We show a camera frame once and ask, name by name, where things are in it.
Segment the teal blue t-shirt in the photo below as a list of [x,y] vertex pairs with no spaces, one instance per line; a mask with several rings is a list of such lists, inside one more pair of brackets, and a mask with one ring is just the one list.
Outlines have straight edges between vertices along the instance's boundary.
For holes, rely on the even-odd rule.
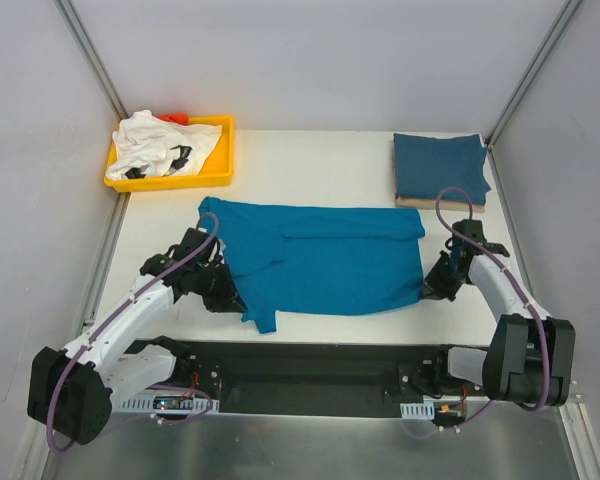
[[258,205],[205,197],[198,213],[224,245],[241,319],[262,334],[279,312],[361,316],[413,305],[423,267],[418,211]]

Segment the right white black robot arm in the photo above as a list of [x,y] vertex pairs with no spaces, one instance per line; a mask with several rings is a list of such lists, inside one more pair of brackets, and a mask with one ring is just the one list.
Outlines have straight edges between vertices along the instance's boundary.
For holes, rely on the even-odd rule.
[[572,323],[538,306],[508,265],[502,244],[486,240],[482,222],[464,219],[424,279],[423,300],[456,299],[475,286],[496,320],[487,349],[449,345],[430,369],[432,387],[453,394],[465,381],[494,401],[527,410],[566,403],[571,386],[576,332]]

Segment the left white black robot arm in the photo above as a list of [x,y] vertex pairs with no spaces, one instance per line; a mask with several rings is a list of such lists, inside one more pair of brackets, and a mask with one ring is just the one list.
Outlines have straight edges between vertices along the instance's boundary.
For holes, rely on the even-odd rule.
[[85,445],[96,439],[114,407],[145,389],[176,391],[200,398],[192,352],[166,336],[140,352],[125,353],[146,327],[182,297],[199,296],[212,312],[245,309],[224,259],[224,242],[214,233],[189,228],[182,240],[147,259],[113,310],[64,347],[41,349],[32,361],[28,416],[56,434]]

